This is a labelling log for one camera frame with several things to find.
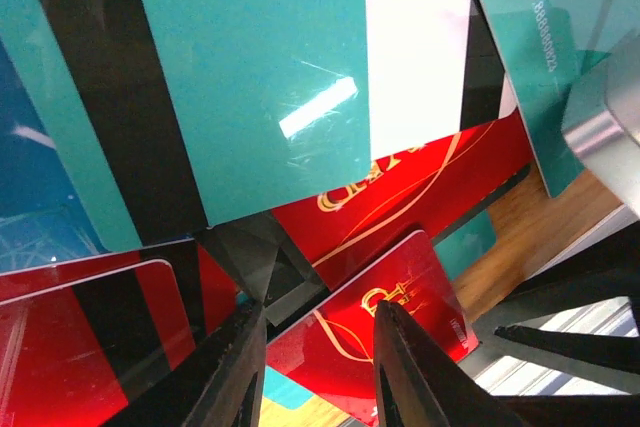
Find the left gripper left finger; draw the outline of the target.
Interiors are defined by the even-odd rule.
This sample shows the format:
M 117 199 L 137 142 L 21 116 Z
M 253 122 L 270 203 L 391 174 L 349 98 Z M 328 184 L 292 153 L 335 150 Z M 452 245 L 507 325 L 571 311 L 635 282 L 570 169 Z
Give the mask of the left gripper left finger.
M 238 306 L 175 370 L 106 426 L 256 426 L 266 365 L 266 318 Z

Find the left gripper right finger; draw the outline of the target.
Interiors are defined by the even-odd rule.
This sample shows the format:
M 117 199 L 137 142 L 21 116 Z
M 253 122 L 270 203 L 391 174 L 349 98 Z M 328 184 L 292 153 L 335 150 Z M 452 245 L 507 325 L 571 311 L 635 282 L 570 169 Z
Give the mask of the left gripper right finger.
M 526 426 L 467 376 L 399 304 L 381 301 L 374 322 L 381 426 Z

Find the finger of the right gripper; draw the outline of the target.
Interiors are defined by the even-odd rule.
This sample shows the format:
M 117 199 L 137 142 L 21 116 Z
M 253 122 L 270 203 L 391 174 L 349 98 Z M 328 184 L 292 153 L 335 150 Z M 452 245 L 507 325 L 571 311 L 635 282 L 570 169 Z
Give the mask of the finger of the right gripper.
M 474 323 L 478 338 L 536 317 L 608 300 L 629 299 L 639 319 L 639 224 L 597 242 L 515 288 Z
M 519 360 L 628 394 L 639 392 L 639 338 L 541 330 L 512 324 L 492 329 L 492 343 Z

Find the red VIP card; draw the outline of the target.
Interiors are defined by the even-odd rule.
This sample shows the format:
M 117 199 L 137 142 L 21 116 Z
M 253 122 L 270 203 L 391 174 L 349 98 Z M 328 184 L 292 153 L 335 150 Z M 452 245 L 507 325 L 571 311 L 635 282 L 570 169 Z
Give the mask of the red VIP card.
M 454 361 L 478 345 L 422 230 L 415 230 L 269 343 L 269 367 L 367 426 L 379 423 L 374 318 L 395 302 Z

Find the teal card bottom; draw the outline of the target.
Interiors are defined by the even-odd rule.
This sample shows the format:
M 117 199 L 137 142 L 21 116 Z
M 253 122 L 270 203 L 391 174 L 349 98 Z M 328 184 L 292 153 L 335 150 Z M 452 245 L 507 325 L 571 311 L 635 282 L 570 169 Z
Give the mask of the teal card bottom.
M 1 43 L 102 245 L 360 181 L 365 0 L 1 0 Z

